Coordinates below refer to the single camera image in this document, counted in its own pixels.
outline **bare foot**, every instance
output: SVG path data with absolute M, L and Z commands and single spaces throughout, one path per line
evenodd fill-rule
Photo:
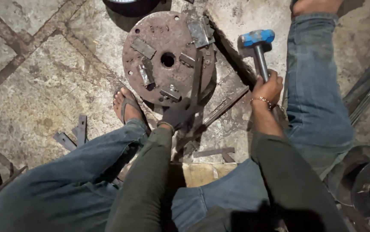
M 136 102 L 136 98 L 133 96 L 131 91 L 129 91 L 127 88 L 122 87 L 119 92 L 116 93 L 115 98 L 113 100 L 114 106 L 113 110 L 116 113 L 116 116 L 123 122 L 122 120 L 122 115 L 121 115 L 121 106 L 122 102 L 124 101 L 125 98 L 131 99 Z M 126 104 L 125 107 L 125 123 L 129 119 L 139 119 L 143 121 L 142 114 L 140 111 L 138 111 L 136 108 L 134 108 L 131 104 Z
M 344 0 L 298 0 L 293 8 L 294 17 L 314 12 L 337 13 Z

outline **gloved hand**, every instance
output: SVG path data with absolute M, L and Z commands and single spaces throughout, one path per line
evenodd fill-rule
M 197 106 L 191 105 L 191 99 L 183 98 L 182 101 L 173 104 L 164 112 L 162 120 L 160 120 L 157 125 L 169 125 L 174 133 L 181 129 L 196 112 Z

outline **center hole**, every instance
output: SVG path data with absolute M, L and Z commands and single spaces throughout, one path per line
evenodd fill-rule
M 161 63 L 166 67 L 172 67 L 175 63 L 175 55 L 172 52 L 166 52 L 161 56 Z

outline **bracelet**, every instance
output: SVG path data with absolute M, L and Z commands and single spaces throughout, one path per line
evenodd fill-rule
M 256 97 L 256 98 L 251 99 L 251 101 L 253 101 L 253 100 L 261 100 L 261 101 L 266 102 L 268 104 L 268 109 L 271 110 L 272 105 L 271 105 L 271 103 L 266 98 Z

